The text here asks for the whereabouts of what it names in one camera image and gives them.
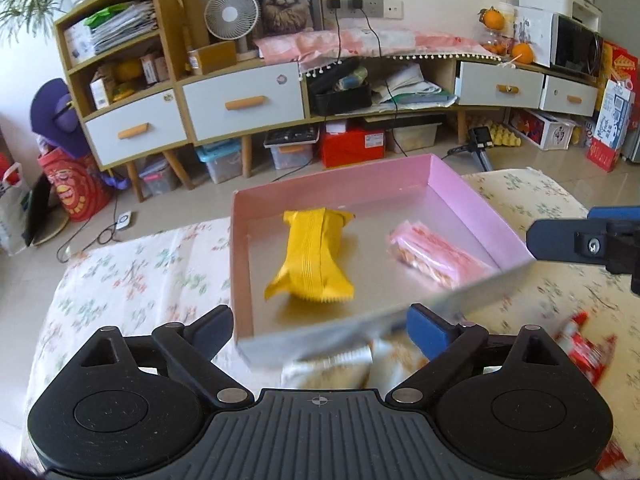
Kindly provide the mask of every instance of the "microwave oven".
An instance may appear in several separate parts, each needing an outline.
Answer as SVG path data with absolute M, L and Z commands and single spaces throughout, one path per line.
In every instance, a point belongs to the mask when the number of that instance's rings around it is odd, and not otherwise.
M 536 64 L 587 78 L 600 74 L 602 36 L 567 16 L 516 7 L 515 38 L 531 45 Z

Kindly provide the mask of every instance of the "screw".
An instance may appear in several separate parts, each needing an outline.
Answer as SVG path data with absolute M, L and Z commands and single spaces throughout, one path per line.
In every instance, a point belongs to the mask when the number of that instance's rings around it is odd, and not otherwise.
M 422 393 L 415 388 L 400 388 L 394 391 L 391 397 L 401 404 L 415 404 L 422 400 Z
M 249 394 L 240 388 L 225 388 L 218 392 L 218 400 L 225 404 L 239 404 L 245 402 Z
M 597 238 L 589 240 L 589 252 L 591 254 L 598 254 L 600 252 L 600 241 Z

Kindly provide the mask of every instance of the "cabinet leg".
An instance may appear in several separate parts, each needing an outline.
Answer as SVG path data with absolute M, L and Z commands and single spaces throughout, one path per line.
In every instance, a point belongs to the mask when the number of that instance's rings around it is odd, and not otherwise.
M 140 203 L 144 202 L 145 196 L 142 193 L 142 184 L 140 183 L 138 170 L 136 170 L 136 163 L 133 162 L 133 160 L 130 162 L 127 162 L 127 173 L 129 173 L 131 186 L 133 187 L 133 191 L 136 193 L 136 198 L 138 199 L 138 202 Z
M 245 178 L 251 177 L 253 162 L 251 135 L 242 136 L 242 176 Z
M 458 144 L 466 144 L 466 111 L 458 110 Z
M 175 156 L 173 150 L 166 150 L 165 152 L 162 152 L 162 154 L 164 155 L 164 158 L 167 160 L 169 165 L 171 165 L 172 169 L 175 171 L 175 174 L 180 179 L 180 182 L 182 182 L 182 185 L 189 190 L 193 189 L 193 182 L 189 178 L 187 172 L 184 170 L 184 166 L 178 160 L 178 157 Z

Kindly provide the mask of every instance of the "white printer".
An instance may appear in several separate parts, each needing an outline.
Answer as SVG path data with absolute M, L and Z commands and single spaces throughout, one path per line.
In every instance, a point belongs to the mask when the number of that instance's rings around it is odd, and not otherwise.
M 602 11 L 589 0 L 520 0 L 520 6 L 562 14 L 580 22 L 593 32 L 600 32 Z

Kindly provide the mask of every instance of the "pink cardboard tray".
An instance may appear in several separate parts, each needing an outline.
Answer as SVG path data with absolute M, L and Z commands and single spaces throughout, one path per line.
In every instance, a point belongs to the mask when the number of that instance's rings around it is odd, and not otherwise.
M 355 298 L 310 303 L 288 294 L 264 300 L 282 266 L 288 210 L 327 207 L 354 213 L 338 264 Z M 491 278 L 451 292 L 400 264 L 388 234 L 421 221 L 450 243 L 499 269 Z M 412 303 L 445 317 L 500 300 L 517 288 L 533 257 L 511 227 L 451 168 L 433 155 L 398 158 L 284 180 L 239 191 L 231 218 L 231 295 L 236 343 L 252 365 L 276 366 L 329 354 L 404 322 Z

